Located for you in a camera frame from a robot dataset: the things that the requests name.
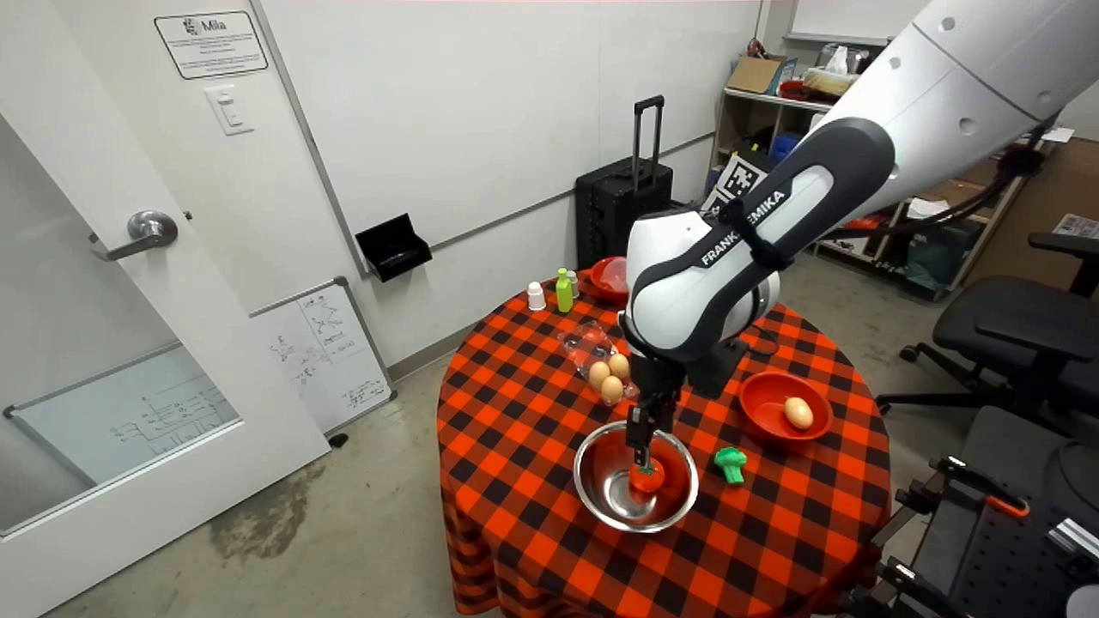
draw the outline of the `concrete floor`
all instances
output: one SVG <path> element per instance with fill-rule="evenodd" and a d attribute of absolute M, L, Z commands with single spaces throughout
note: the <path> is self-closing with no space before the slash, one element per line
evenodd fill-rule
<path fill-rule="evenodd" d="M 784 301 L 837 339 L 874 392 L 953 387 L 898 362 L 943 301 L 836 258 L 804 255 Z M 346 448 L 88 592 L 53 618 L 438 618 L 453 616 L 438 492 L 438 392 L 453 347 L 394 382 L 400 400 L 346 426 Z M 959 450 L 972 413 L 898 408 L 893 482 Z M 920 527 L 891 554 L 911 555 Z"/>

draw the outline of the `office chair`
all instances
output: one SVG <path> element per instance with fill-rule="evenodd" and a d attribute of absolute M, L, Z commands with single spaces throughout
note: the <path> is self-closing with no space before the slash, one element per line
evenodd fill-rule
<path fill-rule="evenodd" d="M 1099 305 L 1090 298 L 1099 284 L 1099 242 L 1063 234 L 1032 234 L 1029 242 L 1082 262 L 1073 290 L 1009 275 L 961 290 L 936 324 L 943 351 L 915 342 L 899 357 L 931 357 L 964 392 L 880 395 L 882 413 L 891 406 L 1003 406 L 1046 426 L 1051 426 L 1046 408 L 1099 413 Z"/>

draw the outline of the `silver bowl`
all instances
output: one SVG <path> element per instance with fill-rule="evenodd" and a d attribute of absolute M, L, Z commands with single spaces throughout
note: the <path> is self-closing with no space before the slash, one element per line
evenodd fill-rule
<path fill-rule="evenodd" d="M 663 459 L 667 482 L 659 492 L 638 495 L 628 487 L 634 453 L 624 448 L 624 418 L 589 432 L 574 457 L 574 484 L 598 522 L 619 531 L 655 537 L 694 509 L 699 467 L 692 450 L 670 432 L 654 432 L 648 453 Z"/>

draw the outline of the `round table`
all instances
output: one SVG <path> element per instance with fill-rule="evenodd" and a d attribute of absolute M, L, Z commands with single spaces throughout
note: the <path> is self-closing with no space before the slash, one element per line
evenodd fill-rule
<path fill-rule="evenodd" d="M 891 516 L 891 437 L 849 357 L 790 305 L 738 339 L 749 347 L 722 400 L 679 395 L 677 437 L 701 467 L 694 513 L 659 537 L 624 537 L 584 513 L 574 450 L 622 408 L 602 406 L 563 337 L 598 318 L 624 351 L 616 308 L 531 313 L 526 297 L 486 316 L 440 387 L 440 492 L 461 616 L 804 616 L 864 575 L 865 538 Z M 804 450 L 756 443 L 735 392 L 777 366 L 836 406 Z M 729 487 L 709 459 L 749 453 Z"/>

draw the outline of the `door lever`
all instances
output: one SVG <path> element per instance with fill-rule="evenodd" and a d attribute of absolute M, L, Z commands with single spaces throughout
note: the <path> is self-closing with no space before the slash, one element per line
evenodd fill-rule
<path fill-rule="evenodd" d="M 121 262 L 121 258 L 132 258 L 132 255 L 141 255 L 141 252 L 154 252 L 154 247 L 177 243 L 180 227 L 165 213 L 133 213 L 132 224 L 128 224 L 128 234 L 132 234 L 132 243 L 114 247 L 114 252 L 107 252 L 96 234 L 90 242 L 96 243 L 96 255 L 105 262 Z"/>

